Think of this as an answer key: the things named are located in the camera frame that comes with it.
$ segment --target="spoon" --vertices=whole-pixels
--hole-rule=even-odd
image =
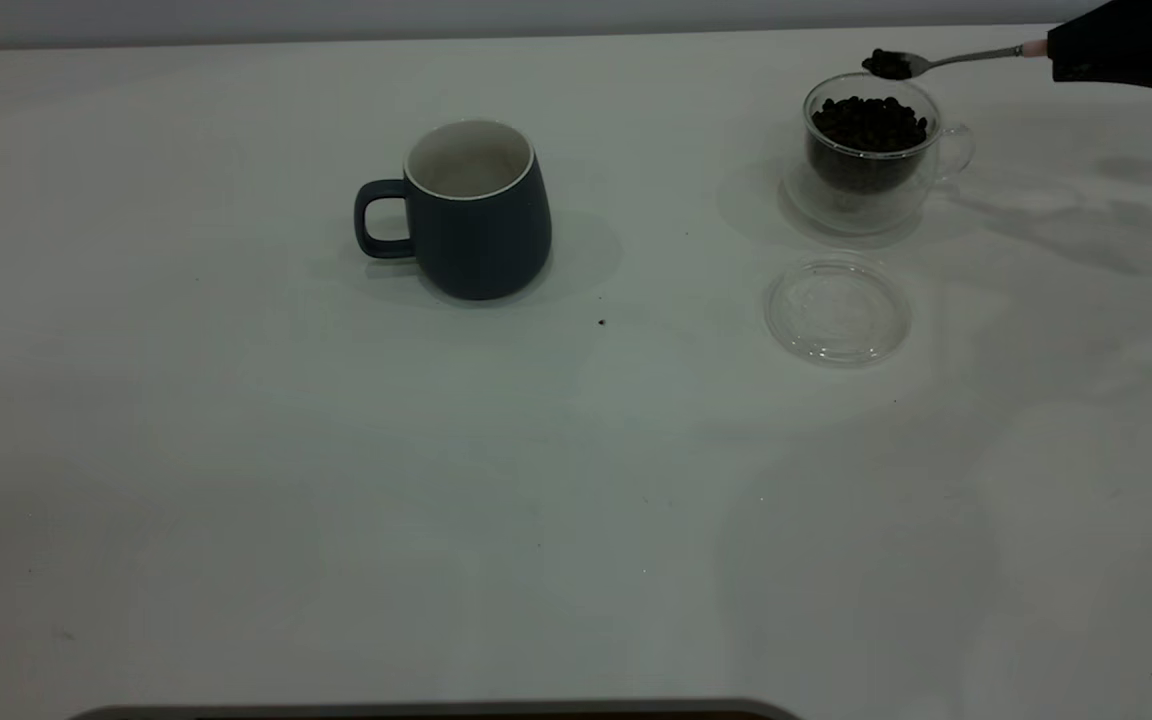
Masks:
[[[886,50],[874,50],[872,58],[861,63],[870,73],[884,79],[910,79],[919,77],[931,69],[940,68],[941,65],[972,63],[975,60],[995,60],[998,58],[1046,58],[1047,41],[1031,40],[1024,45],[1005,47],[1003,50],[987,50],[984,53],[970,53],[968,55],[955,55],[943,60],[931,61],[923,55],[914,53],[888,53]]]

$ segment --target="mug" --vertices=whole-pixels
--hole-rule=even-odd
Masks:
[[[927,139],[897,152],[867,152],[840,145],[814,127],[813,114],[827,100],[895,97],[927,120]],[[975,141],[964,124],[947,127],[937,101],[910,82],[869,73],[827,79],[803,104],[801,145],[786,165],[782,188],[824,227],[864,236],[887,232],[922,209],[937,183],[957,176],[972,162]]]
[[[367,233],[371,202],[401,197],[411,237]],[[369,182],[353,204],[358,247],[372,258],[416,258],[433,282],[461,300],[522,290],[550,258],[550,202],[536,150],[494,120],[463,120],[422,137],[403,179]]]

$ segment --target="mug rim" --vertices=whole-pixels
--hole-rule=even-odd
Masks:
[[[820,88],[827,86],[831,82],[840,79],[858,78],[858,77],[878,78],[886,82],[895,82],[897,83],[897,85],[909,88],[909,90],[916,92],[916,94],[923,96],[923,100],[927,101],[927,105],[931,105],[933,113],[935,113],[935,123],[937,123],[935,132],[930,132],[926,141],[918,143],[918,145],[915,145],[914,147],[909,147],[907,150],[896,150],[893,152],[872,152],[865,150],[856,150],[855,147],[842,145],[842,143],[840,142],[829,141],[829,137],[824,135],[824,132],[820,132],[819,128],[814,127],[814,122],[812,120],[812,97],[817,94],[817,91],[820,90]],[[844,152],[844,154],[847,156],[855,156],[855,158],[863,158],[865,160],[901,160],[904,158],[914,158],[914,156],[917,156],[924,150],[927,150],[929,147],[934,145],[934,143],[940,141],[941,136],[945,135],[945,115],[941,113],[941,106],[937,105],[937,99],[934,99],[932,94],[923,90],[923,88],[916,86],[912,82],[904,79],[888,81],[886,78],[879,78],[878,76],[874,76],[874,74],[870,73],[844,73],[841,74],[841,76],[833,76],[831,78],[818,82],[817,85],[812,88],[812,91],[808,92],[808,96],[803,100],[803,119],[808,126],[808,131],[811,132],[812,136],[816,137],[819,142],[824,143],[824,145],[828,146],[831,150],[836,150],[838,152]]]
[[[416,154],[416,150],[420,149],[422,142],[427,141],[430,136],[434,135],[434,132],[444,131],[444,129],[453,128],[456,126],[475,124],[475,123],[485,123],[498,128],[503,128],[506,129],[506,131],[516,135],[518,137],[518,141],[522,141],[522,143],[526,145],[526,167],[522,168],[522,172],[518,173],[518,176],[509,181],[507,184],[503,184],[503,187],[499,187],[497,190],[493,190],[492,192],[485,192],[483,195],[470,195],[470,196],[444,195],[442,192],[434,192],[433,190],[430,190],[430,188],[425,187],[419,181],[417,181],[415,174],[412,174],[411,160],[412,156]],[[407,182],[410,182],[414,185],[416,185],[416,190],[420,190],[422,192],[429,195],[430,197],[438,197],[439,200],[453,200],[453,202],[486,200],[488,197],[495,197],[502,192],[511,190],[511,188],[517,185],[517,183],[524,181],[526,174],[531,173],[531,168],[535,167],[535,165],[536,165],[536,146],[532,145],[531,138],[526,137],[524,132],[521,131],[521,129],[513,127],[511,124],[500,122],[500,120],[494,120],[492,118],[462,118],[458,120],[452,120],[452,122],[442,123],[439,127],[430,129],[430,131],[424,132],[424,135],[420,136],[419,141],[412,143],[411,150],[408,150],[407,156],[404,156],[403,158],[403,177],[407,179]]]

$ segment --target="glass cup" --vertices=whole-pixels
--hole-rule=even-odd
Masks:
[[[927,119],[927,139],[899,152],[867,152],[829,141],[812,116],[826,100],[849,97],[895,97]],[[808,218],[850,236],[887,232],[914,217],[932,187],[957,176],[975,154],[972,131],[964,124],[946,127],[937,101],[922,88],[869,73],[820,83],[803,104],[801,123],[803,142],[786,165],[783,190]]]

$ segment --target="dark blue mug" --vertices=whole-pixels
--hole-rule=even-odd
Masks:
[[[367,233],[371,202],[401,197],[406,240]],[[462,300],[522,290],[550,258],[550,200],[536,150],[493,120],[465,120],[422,137],[403,179],[369,182],[353,204],[353,232],[372,258],[416,258],[430,281]]]

